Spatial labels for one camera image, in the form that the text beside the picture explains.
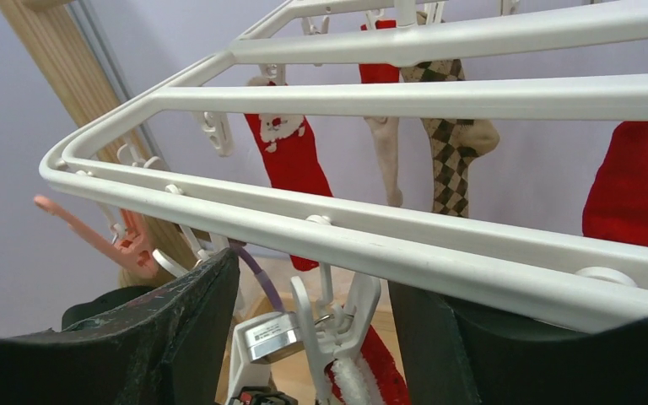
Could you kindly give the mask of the white clip drying hanger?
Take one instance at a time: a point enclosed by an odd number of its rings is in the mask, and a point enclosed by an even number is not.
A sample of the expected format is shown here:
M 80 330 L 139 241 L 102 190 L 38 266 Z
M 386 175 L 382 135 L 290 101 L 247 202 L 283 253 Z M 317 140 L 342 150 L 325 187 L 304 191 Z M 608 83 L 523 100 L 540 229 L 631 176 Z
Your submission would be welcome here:
M 648 404 L 648 1 L 453 21 L 426 1 L 167 1 L 108 24 L 207 55 L 65 137 L 56 190 L 387 279 L 415 404 Z

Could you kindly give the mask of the navy santa sock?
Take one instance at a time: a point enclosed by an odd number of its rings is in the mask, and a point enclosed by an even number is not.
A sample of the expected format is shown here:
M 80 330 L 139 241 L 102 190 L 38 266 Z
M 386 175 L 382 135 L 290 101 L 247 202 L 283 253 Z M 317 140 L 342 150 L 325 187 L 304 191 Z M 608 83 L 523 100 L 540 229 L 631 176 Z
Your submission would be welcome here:
M 326 373 L 336 404 L 411 404 L 406 381 L 373 327 L 358 354 L 334 360 Z

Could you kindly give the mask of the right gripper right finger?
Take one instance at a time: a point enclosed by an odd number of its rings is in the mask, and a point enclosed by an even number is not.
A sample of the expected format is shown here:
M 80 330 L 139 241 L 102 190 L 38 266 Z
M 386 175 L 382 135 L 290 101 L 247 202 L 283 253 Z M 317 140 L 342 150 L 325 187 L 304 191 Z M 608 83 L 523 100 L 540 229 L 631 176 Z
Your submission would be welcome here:
M 648 318 L 576 332 L 390 283 L 414 404 L 648 404 Z

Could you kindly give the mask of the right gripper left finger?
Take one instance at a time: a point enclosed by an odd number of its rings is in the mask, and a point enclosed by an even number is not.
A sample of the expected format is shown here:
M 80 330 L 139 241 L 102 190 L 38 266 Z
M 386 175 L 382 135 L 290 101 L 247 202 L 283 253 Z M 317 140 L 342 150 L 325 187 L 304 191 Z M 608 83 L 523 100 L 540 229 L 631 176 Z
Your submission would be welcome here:
M 224 250 L 55 332 L 0 338 L 0 404 L 212 404 L 240 270 Z

